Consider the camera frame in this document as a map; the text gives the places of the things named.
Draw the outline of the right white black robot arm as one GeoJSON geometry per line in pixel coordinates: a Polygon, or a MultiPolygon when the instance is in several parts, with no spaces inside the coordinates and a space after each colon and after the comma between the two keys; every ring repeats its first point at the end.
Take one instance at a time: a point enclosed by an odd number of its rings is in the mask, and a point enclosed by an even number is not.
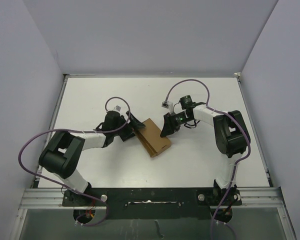
{"type": "Polygon", "coordinates": [[[238,110],[223,112],[209,107],[205,102],[194,102],[190,95],[180,98],[179,103],[182,111],[176,113],[172,102],[162,102],[161,106],[169,112],[163,116],[160,137],[174,134],[182,125],[195,128],[197,123],[203,122],[213,127],[216,147],[224,160],[214,180],[217,188],[213,190],[212,198],[222,205],[230,199],[229,191],[236,187],[238,160],[251,143],[243,116],[238,110]]]}

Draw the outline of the brown cardboard box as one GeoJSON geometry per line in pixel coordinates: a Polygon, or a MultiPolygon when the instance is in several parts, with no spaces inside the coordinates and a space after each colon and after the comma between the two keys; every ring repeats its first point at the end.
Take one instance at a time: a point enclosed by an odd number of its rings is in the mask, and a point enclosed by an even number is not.
{"type": "Polygon", "coordinates": [[[170,139],[160,136],[161,130],[152,119],[148,118],[143,124],[145,127],[138,129],[135,134],[151,158],[157,157],[171,147],[170,139]]]}

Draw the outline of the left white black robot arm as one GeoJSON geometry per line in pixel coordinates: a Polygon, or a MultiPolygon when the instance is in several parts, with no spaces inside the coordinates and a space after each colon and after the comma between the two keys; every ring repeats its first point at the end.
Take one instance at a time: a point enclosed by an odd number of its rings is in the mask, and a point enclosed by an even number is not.
{"type": "Polygon", "coordinates": [[[64,185],[74,190],[74,200],[81,206],[92,199],[88,190],[91,185],[77,170],[82,151],[106,148],[115,137],[125,142],[135,136],[135,132],[146,125],[128,111],[125,118],[119,111],[110,110],[92,133],[72,133],[57,131],[41,153],[38,163],[48,172],[56,175],[64,185]]]}

